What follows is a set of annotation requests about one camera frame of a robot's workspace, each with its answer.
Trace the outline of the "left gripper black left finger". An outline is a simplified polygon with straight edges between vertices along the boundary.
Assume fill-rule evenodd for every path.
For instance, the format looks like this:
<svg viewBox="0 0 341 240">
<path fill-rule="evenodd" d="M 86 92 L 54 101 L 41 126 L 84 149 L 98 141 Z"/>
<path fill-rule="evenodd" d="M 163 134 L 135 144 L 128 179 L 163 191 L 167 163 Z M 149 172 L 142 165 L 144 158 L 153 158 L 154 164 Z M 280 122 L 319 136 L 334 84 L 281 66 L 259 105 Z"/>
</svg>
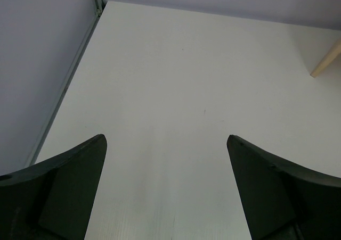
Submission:
<svg viewBox="0 0 341 240">
<path fill-rule="evenodd" d="M 1 176 L 1 239 L 84 239 L 107 140 L 76 147 Z"/>
</svg>

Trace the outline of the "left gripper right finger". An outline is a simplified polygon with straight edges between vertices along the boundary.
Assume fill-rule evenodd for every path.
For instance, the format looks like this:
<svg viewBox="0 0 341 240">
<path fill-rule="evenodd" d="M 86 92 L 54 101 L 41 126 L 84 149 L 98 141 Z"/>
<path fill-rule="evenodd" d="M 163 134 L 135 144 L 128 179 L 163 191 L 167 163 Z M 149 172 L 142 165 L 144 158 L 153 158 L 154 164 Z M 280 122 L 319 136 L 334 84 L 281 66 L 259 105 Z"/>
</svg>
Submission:
<svg viewBox="0 0 341 240">
<path fill-rule="evenodd" d="M 236 135 L 226 145 L 252 239 L 340 239 L 340 178 Z"/>
</svg>

